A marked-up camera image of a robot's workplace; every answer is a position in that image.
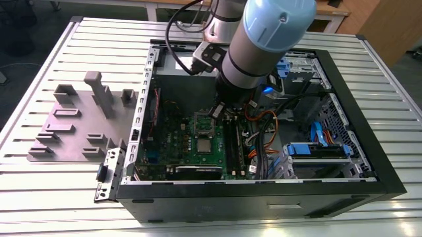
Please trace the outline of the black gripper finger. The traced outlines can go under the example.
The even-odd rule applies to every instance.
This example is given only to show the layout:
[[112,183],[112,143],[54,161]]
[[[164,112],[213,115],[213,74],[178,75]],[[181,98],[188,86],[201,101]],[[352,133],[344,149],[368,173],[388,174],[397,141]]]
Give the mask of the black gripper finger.
[[213,120],[219,120],[224,114],[224,103],[215,104],[209,110],[209,117]]

